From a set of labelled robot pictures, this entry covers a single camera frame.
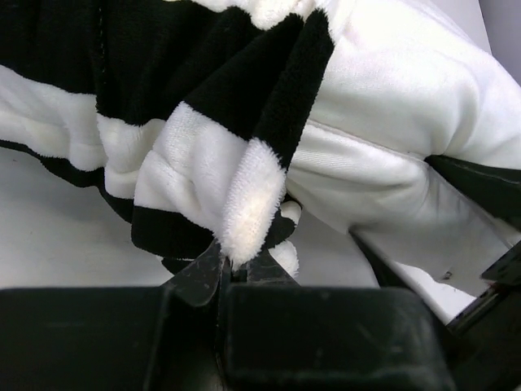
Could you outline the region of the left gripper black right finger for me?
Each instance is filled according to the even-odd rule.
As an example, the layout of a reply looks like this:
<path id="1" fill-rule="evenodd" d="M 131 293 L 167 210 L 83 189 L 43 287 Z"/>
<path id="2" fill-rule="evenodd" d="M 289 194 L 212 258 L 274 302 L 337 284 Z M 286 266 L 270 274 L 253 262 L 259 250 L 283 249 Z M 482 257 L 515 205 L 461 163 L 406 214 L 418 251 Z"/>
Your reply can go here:
<path id="1" fill-rule="evenodd" d="M 246 264 L 245 283 L 298 286 L 298 283 L 269 254 L 267 249 L 262 250 Z"/>

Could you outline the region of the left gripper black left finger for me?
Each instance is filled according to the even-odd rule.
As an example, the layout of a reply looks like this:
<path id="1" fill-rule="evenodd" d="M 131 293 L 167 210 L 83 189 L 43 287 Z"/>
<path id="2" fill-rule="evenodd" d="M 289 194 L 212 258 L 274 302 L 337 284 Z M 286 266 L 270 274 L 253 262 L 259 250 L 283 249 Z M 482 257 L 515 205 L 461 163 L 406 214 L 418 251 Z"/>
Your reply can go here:
<path id="1" fill-rule="evenodd" d="M 206 306 L 219 286 L 223 262 L 221 246 L 214 240 L 190 265 L 175 274 L 166 288 L 184 305 Z"/>

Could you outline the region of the black white striped pillowcase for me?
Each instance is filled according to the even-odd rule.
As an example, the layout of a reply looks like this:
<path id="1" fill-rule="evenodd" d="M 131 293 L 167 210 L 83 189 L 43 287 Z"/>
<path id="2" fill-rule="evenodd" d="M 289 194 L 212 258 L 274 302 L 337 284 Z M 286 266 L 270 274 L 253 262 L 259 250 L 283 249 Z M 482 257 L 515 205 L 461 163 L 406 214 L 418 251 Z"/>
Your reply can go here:
<path id="1" fill-rule="evenodd" d="M 97 187 L 133 243 L 290 274 L 288 167 L 335 47 L 323 1 L 4 1 L 1 144 Z"/>

